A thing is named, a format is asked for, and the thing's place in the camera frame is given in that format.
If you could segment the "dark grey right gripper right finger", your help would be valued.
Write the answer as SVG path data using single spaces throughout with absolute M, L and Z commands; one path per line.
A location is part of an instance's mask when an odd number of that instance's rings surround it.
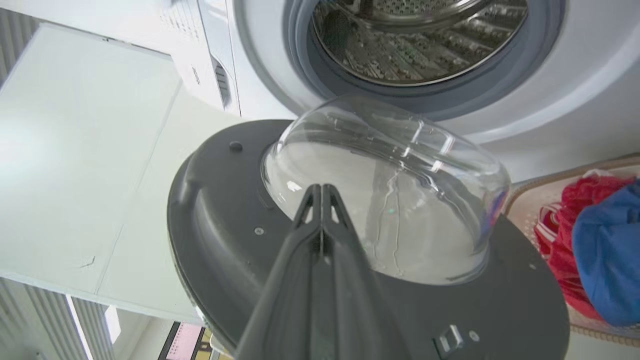
M 345 203 L 331 184 L 321 187 L 321 233 L 331 269 L 336 359 L 409 360 Z

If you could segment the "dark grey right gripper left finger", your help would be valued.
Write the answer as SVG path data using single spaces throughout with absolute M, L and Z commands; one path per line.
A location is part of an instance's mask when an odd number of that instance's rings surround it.
M 322 254 L 322 187 L 307 188 L 238 344 L 237 360 L 308 360 L 313 268 Z

